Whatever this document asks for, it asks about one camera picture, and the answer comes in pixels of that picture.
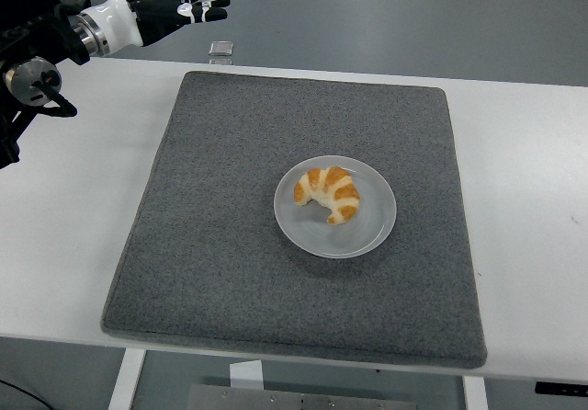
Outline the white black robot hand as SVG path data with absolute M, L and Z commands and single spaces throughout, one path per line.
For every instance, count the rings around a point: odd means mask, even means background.
M 178 29 L 223 20 L 230 0 L 107 0 L 76 17 L 74 30 L 91 56 L 150 46 Z

